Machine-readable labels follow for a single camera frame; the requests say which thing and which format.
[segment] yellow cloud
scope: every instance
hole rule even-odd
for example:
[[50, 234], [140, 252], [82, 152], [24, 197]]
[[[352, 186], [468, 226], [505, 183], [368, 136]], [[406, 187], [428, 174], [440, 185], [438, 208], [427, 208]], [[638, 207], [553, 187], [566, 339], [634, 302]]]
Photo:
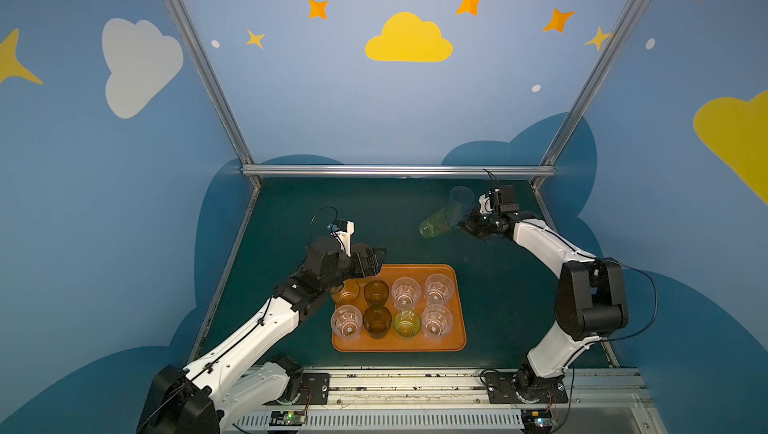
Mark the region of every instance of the yellow cloud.
[[439, 26], [413, 13], [389, 18], [382, 35], [366, 44], [366, 55], [375, 61], [435, 63], [446, 60], [452, 52], [453, 45], [442, 38]]
[[696, 113], [694, 129], [706, 147], [768, 203], [768, 91], [748, 103], [711, 100]]

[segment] dark green tabletop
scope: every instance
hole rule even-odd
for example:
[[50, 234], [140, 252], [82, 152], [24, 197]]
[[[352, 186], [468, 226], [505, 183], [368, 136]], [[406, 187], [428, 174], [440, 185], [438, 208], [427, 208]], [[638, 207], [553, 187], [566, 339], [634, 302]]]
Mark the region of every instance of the dark green tabletop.
[[[530, 185], [513, 181], [521, 209], [541, 213]], [[557, 279], [530, 252], [504, 239], [487, 242], [464, 231], [425, 239], [418, 225], [443, 207], [456, 185], [476, 195], [485, 180], [455, 179], [267, 179], [224, 287], [204, 352], [226, 339], [266, 302], [273, 287], [304, 257], [310, 219], [332, 205], [355, 222], [352, 242], [388, 250], [386, 262], [447, 264], [456, 270], [467, 345], [459, 352], [339, 352], [331, 345], [330, 298], [265, 356], [284, 352], [304, 366], [517, 367], [554, 322]], [[332, 210], [315, 222], [327, 233]], [[607, 367], [600, 345], [575, 366]]]

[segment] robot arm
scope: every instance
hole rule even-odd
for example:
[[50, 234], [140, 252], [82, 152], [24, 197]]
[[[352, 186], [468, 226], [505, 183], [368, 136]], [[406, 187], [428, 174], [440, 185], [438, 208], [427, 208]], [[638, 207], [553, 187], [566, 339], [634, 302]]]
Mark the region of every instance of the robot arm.
[[243, 376], [278, 340], [317, 311], [328, 290], [350, 278], [375, 276], [383, 249], [350, 244], [354, 224], [335, 221], [329, 236], [307, 247], [299, 269], [278, 284], [240, 329], [183, 370], [168, 366], [154, 378], [144, 404], [142, 434], [218, 434], [265, 402], [298, 396], [302, 368], [285, 356]]
[[555, 322], [544, 339], [520, 361], [514, 387], [521, 401], [538, 402], [556, 390], [564, 371], [593, 343], [627, 326], [629, 315], [621, 266], [572, 245], [520, 211], [512, 186], [480, 197], [460, 225], [479, 237], [506, 237], [532, 252], [558, 278]]

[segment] black cable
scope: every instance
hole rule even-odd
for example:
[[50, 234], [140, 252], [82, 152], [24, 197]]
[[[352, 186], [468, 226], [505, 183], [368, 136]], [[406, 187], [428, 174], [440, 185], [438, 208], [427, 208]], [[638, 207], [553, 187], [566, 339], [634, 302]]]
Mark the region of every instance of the black cable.
[[571, 393], [568, 394], [568, 408], [565, 410], [565, 417], [563, 418], [563, 421], [557, 427], [552, 429], [549, 432], [549, 434], [554, 434], [562, 426], [564, 426], [565, 421], [568, 420], [568, 414], [571, 413], [571, 402], [573, 402], [574, 400], [574, 381], [576, 381], [576, 370], [574, 368], [571, 368]]
[[206, 372], [206, 371], [209, 371], [209, 370], [213, 370], [213, 368], [214, 368], [214, 364], [215, 364], [215, 363], [217, 363], [217, 362], [219, 362], [219, 360], [220, 360], [222, 357], [224, 357], [224, 356], [226, 355], [226, 353], [227, 353], [227, 352], [230, 352], [231, 350], [233, 350], [237, 344], [239, 344], [240, 342], [242, 342], [242, 341], [243, 341], [243, 339], [245, 339], [245, 338], [246, 338], [246, 337], [248, 337], [248, 336], [249, 336], [251, 333], [253, 333], [253, 332], [254, 332], [254, 330], [255, 330], [255, 329], [258, 327], [258, 326], [263, 326], [263, 325], [264, 325], [264, 317], [266, 316], [266, 313], [268, 313], [268, 312], [269, 312], [269, 310], [270, 310], [270, 305], [271, 305], [271, 304], [272, 304], [272, 296], [270, 296], [270, 299], [269, 299], [269, 300], [266, 302], [266, 309], [264, 310], [264, 314], [262, 314], [262, 315], [261, 315], [261, 318], [259, 318], [259, 320], [258, 320], [258, 321], [256, 321], [256, 324], [254, 324], [254, 326], [253, 326], [253, 327], [251, 327], [251, 328], [250, 328], [250, 330], [249, 330], [247, 333], [245, 333], [245, 335], [244, 335], [244, 336], [242, 336], [240, 339], [238, 339], [238, 340], [237, 340], [237, 342], [236, 342], [235, 344], [232, 344], [231, 346], [229, 346], [229, 347], [228, 347], [228, 348], [225, 350], [225, 352], [222, 352], [221, 354], [219, 354], [219, 356], [218, 356], [216, 359], [214, 359], [214, 361], [213, 361], [213, 362], [208, 362], [208, 363], [205, 365], [205, 367], [203, 368], [203, 370], [199, 371], [199, 372], [198, 372], [198, 373], [195, 375], [195, 377], [193, 377], [192, 379], [190, 379], [190, 380], [188, 380], [187, 382], [185, 382], [184, 384], [182, 384], [182, 385], [181, 385], [181, 386], [180, 386], [180, 387], [179, 387], [179, 388], [178, 388], [176, 391], [173, 391], [173, 392], [172, 392], [172, 393], [171, 393], [171, 394], [168, 396], [168, 399], [167, 399], [167, 400], [165, 400], [165, 402], [163, 402], [162, 404], [160, 404], [160, 407], [159, 407], [158, 409], [154, 410], [154, 412], [152, 412], [151, 414], [149, 414], [149, 416], [147, 417], [147, 419], [146, 419], [146, 420], [144, 420], [144, 422], [142, 422], [142, 423], [141, 423], [141, 425], [139, 426], [139, 428], [138, 428], [138, 429], [136, 429], [136, 434], [139, 434], [139, 433], [141, 432], [141, 429], [143, 429], [143, 428], [144, 428], [144, 427], [145, 427], [145, 426], [146, 426], [146, 425], [149, 423], [149, 421], [150, 421], [150, 420], [151, 420], [151, 419], [154, 417], [154, 415], [155, 415], [155, 414], [157, 414], [157, 413], [158, 413], [160, 410], [162, 410], [162, 409], [163, 409], [163, 408], [166, 406], [166, 404], [168, 404], [168, 402], [172, 401], [172, 400], [173, 400], [173, 399], [176, 397], [176, 395], [177, 395], [179, 392], [181, 392], [181, 391], [182, 391], [182, 390], [183, 390], [185, 387], [189, 386], [189, 385], [190, 385], [190, 384], [191, 384], [193, 381], [195, 381], [195, 380], [196, 380], [198, 377], [202, 376], [204, 372]]
[[[575, 247], [575, 246], [573, 246], [573, 245], [572, 245], [570, 242], [568, 242], [568, 240], [566, 240], [564, 237], [562, 237], [562, 236], [560, 236], [558, 233], [556, 233], [556, 232], [552, 231], [552, 229], [549, 229], [549, 228], [543, 228], [543, 227], [541, 227], [541, 226], [539, 226], [539, 225], [536, 225], [536, 224], [534, 224], [534, 223], [532, 223], [532, 222], [527, 222], [527, 221], [520, 221], [520, 222], [521, 222], [521, 223], [523, 223], [523, 224], [526, 224], [526, 225], [531, 225], [531, 226], [534, 226], [534, 227], [536, 227], [536, 228], [539, 228], [539, 229], [544, 229], [544, 230], [546, 230], [546, 232], [548, 232], [548, 233], [551, 233], [552, 235], [555, 235], [555, 236], [559, 237], [559, 238], [560, 238], [560, 240], [561, 240], [562, 242], [564, 242], [565, 244], [567, 244], [567, 245], [569, 245], [569, 246], [573, 247], [575, 250], [579, 250], [579, 251], [580, 251], [580, 249], [579, 249], [578, 247]], [[590, 342], [590, 343], [586, 343], [586, 344], [584, 344], [584, 345], [585, 345], [585, 346], [590, 346], [590, 345], [592, 345], [592, 344], [594, 344], [594, 343], [600, 343], [600, 342], [602, 342], [602, 341], [616, 341], [616, 340], [625, 340], [625, 339], [630, 339], [631, 337], [639, 336], [640, 334], [642, 334], [642, 333], [644, 333], [645, 331], [647, 331], [647, 330], [648, 330], [648, 328], [649, 328], [651, 325], [653, 325], [653, 323], [656, 321], [656, 315], [657, 315], [657, 314], [658, 314], [658, 312], [659, 312], [659, 293], [658, 293], [658, 290], [657, 290], [657, 288], [656, 288], [656, 282], [654, 282], [654, 278], [653, 278], [653, 277], [651, 277], [651, 276], [650, 276], [650, 275], [649, 275], [647, 272], [645, 272], [645, 271], [643, 271], [643, 270], [641, 270], [641, 269], [638, 269], [637, 267], [627, 266], [627, 265], [625, 265], [625, 264], [622, 264], [622, 263], [620, 263], [619, 261], [616, 261], [615, 259], [606, 259], [606, 258], [604, 258], [604, 257], [587, 256], [586, 254], [584, 254], [584, 253], [581, 253], [581, 252], [580, 252], [580, 253], [578, 253], [578, 254], [579, 254], [580, 256], [584, 256], [584, 257], [588, 257], [589, 259], [593, 259], [593, 260], [595, 260], [595, 261], [609, 261], [609, 262], [614, 262], [614, 263], [616, 263], [617, 265], [619, 265], [619, 266], [622, 266], [622, 267], [623, 267], [623, 268], [625, 268], [625, 269], [629, 269], [629, 270], [632, 270], [632, 271], [637, 271], [637, 272], [639, 272], [640, 274], [642, 274], [643, 276], [646, 276], [646, 277], [648, 278], [648, 281], [650, 281], [650, 285], [651, 285], [651, 286], [654, 288], [654, 315], [650, 317], [650, 321], [648, 321], [648, 323], [647, 323], [647, 324], [646, 324], [646, 325], [645, 325], [645, 326], [644, 326], [642, 329], [640, 329], [640, 330], [639, 330], [639, 331], [637, 331], [637, 332], [631, 333], [631, 334], [629, 334], [629, 335], [627, 335], [627, 336], [616, 337], [616, 338], [614, 338], [614, 339], [601, 339], [601, 340], [596, 340], [596, 341], [592, 341], [592, 342]]]
[[485, 389], [489, 389], [490, 386], [485, 382], [485, 373], [486, 372], [496, 372], [497, 374], [501, 374], [502, 372], [499, 371], [498, 369], [484, 369], [484, 370], [480, 371], [480, 382], [482, 383], [483, 386], [485, 386]]
[[488, 173], [488, 178], [491, 178], [491, 181], [493, 181], [493, 184], [496, 187], [496, 189], [499, 189], [499, 188], [502, 187], [501, 183], [499, 183], [498, 178], [496, 177], [495, 174], [493, 174], [492, 172], [490, 172], [489, 170], [487, 170], [485, 168], [483, 168], [483, 171]]
[[310, 242], [307, 243], [307, 246], [312, 245], [312, 227], [315, 224], [315, 218], [317, 217], [318, 214], [320, 214], [320, 212], [323, 209], [333, 209], [333, 211], [335, 212], [335, 214], [333, 215], [333, 223], [332, 224], [335, 224], [336, 221], [339, 219], [339, 211], [336, 208], [334, 208], [333, 206], [323, 206], [320, 209], [318, 209], [317, 211], [315, 211], [315, 215], [312, 216], [312, 221], [310, 221]]

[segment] black mounting plate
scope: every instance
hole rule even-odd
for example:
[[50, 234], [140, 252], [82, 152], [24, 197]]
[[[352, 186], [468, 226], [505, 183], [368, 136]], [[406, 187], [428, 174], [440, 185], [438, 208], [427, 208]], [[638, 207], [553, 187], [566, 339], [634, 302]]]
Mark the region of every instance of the black mounting plate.
[[[488, 388], [488, 400], [491, 404], [524, 404], [514, 390], [512, 383], [513, 372], [486, 372], [485, 384]], [[548, 391], [554, 397], [554, 403], [567, 404], [568, 394], [565, 389]], [[536, 404], [549, 404], [549, 396], [545, 393]]]
[[[328, 382], [331, 376], [328, 372], [304, 372], [301, 376], [301, 386], [306, 390], [299, 391], [299, 399], [293, 406], [306, 405], [306, 391], [312, 394], [311, 406], [325, 406], [328, 403]], [[277, 401], [267, 402], [265, 406], [281, 406]]]

